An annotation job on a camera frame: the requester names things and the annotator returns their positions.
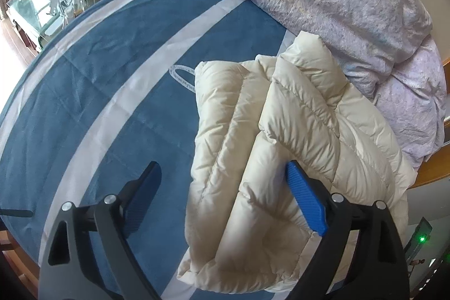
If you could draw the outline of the beige quilted down jacket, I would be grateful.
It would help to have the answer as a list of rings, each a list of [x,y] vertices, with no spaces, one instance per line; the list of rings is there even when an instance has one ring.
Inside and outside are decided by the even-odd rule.
[[[294,287],[320,236],[287,186],[289,161],[350,202],[385,202],[406,230],[416,171],[317,35],[299,33],[280,56],[201,62],[195,95],[183,283],[231,294]]]

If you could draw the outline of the blue white striped bedsheet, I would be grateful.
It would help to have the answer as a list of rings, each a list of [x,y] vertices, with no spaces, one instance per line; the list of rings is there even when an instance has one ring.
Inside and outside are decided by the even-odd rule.
[[[198,127],[194,65],[237,66],[290,37],[247,0],[104,0],[36,58],[1,113],[1,206],[39,263],[40,299],[119,299],[94,212],[136,186],[120,237],[161,299],[216,299],[181,275],[217,229],[185,223]]]

